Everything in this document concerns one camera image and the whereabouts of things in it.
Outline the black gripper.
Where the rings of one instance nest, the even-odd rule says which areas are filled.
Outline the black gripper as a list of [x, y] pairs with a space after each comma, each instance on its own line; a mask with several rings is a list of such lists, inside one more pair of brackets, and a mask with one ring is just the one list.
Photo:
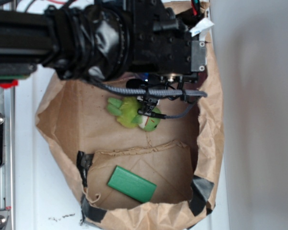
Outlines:
[[132, 17], [132, 56], [128, 72], [155, 74], [167, 79], [196, 82], [205, 70], [206, 47], [191, 28], [204, 19], [198, 0], [175, 13], [160, 0], [128, 0]]

